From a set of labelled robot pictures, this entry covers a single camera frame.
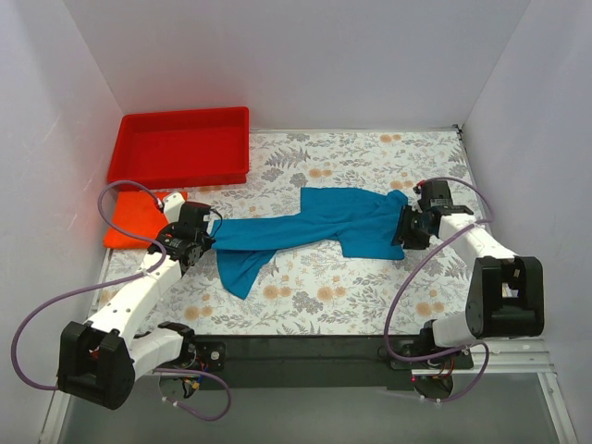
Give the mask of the teal t shirt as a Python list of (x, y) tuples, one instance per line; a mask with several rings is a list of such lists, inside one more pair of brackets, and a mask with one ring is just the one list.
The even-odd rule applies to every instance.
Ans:
[(393, 242), (408, 198), (357, 188), (302, 188), (292, 216), (227, 219), (214, 223), (216, 262), (223, 288), (245, 299), (260, 269), (280, 250), (336, 241), (346, 258), (398, 261)]

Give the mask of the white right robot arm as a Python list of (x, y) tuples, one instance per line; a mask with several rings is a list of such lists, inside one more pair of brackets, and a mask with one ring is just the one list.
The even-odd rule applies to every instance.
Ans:
[(402, 249), (429, 250), (421, 265), (451, 247), (471, 269), (465, 306), (428, 322), (409, 351), (395, 351), (385, 334), (385, 353), (397, 361), (436, 368), (483, 339), (534, 338), (545, 327), (542, 263), (497, 241), (486, 229), (490, 218), (478, 219), (453, 201), (451, 181), (424, 179), (414, 186), (419, 198), (404, 206), (392, 242)]

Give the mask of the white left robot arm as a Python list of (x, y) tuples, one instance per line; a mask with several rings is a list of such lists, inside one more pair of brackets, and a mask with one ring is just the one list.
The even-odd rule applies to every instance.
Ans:
[(192, 328), (165, 322), (137, 335), (159, 300), (214, 244), (208, 232), (215, 209), (187, 202), (178, 192), (164, 200), (167, 224), (142, 258), (140, 276), (85, 323), (62, 331), (57, 372), (59, 390), (106, 407), (119, 408), (136, 380), (158, 366), (185, 370), (197, 361)]

